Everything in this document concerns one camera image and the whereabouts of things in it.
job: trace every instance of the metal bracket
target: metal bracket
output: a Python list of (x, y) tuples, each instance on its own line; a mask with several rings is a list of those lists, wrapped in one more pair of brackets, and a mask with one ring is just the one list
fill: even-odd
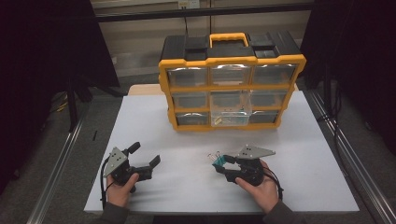
[(273, 150), (266, 149), (263, 147), (254, 147), (246, 145), (242, 148), (242, 150), (238, 153), (236, 158), (245, 159), (245, 160), (254, 160), (261, 157), (275, 155), (276, 153)]
[(107, 177), (108, 175), (110, 175), (115, 169), (117, 169), (127, 160), (128, 157), (125, 156), (125, 154), (123, 154), (121, 150), (119, 150), (117, 147), (113, 147), (113, 151), (108, 157), (108, 163), (103, 173), (103, 177)]

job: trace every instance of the yellow handle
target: yellow handle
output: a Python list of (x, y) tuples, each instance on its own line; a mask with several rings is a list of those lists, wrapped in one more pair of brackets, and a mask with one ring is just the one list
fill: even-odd
[(221, 41), (221, 40), (243, 40), (245, 43), (245, 47), (248, 46), (247, 37), (244, 33), (231, 33), (231, 34), (214, 34), (210, 35), (210, 48), (212, 48), (213, 41)]

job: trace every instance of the gray sleeve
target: gray sleeve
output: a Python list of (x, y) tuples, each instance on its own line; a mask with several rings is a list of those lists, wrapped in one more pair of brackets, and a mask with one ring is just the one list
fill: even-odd
[(124, 224), (128, 217), (129, 210), (118, 207), (112, 203), (106, 203), (105, 210), (100, 218), (91, 222), (91, 224)]
[(295, 214), (281, 201), (275, 205), (273, 210), (262, 221), (266, 224), (306, 224), (303, 216)]

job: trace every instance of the person's hand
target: person's hand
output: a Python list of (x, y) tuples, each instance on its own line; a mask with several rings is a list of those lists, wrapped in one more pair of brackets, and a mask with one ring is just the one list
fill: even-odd
[(139, 174), (131, 175), (128, 182), (124, 186), (114, 183), (114, 178), (111, 175), (107, 176), (107, 201), (119, 207), (128, 208), (130, 190), (134, 187)]
[[(265, 161), (260, 160), (260, 162), (263, 167), (268, 168)], [(271, 174), (268, 170), (263, 170), (268, 175)], [(268, 176), (264, 176), (262, 183), (257, 187), (250, 185), (247, 181), (239, 177), (235, 179), (235, 182), (253, 196), (254, 201), (256, 201), (265, 214), (268, 214), (279, 201), (277, 197), (276, 183)]]

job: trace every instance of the teal component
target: teal component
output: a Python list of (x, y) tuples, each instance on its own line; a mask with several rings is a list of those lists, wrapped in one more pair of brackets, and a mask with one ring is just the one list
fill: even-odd
[(219, 166), (223, 166), (226, 163), (226, 161), (224, 160), (224, 156), (219, 156), (213, 163), (212, 165), (216, 164)]

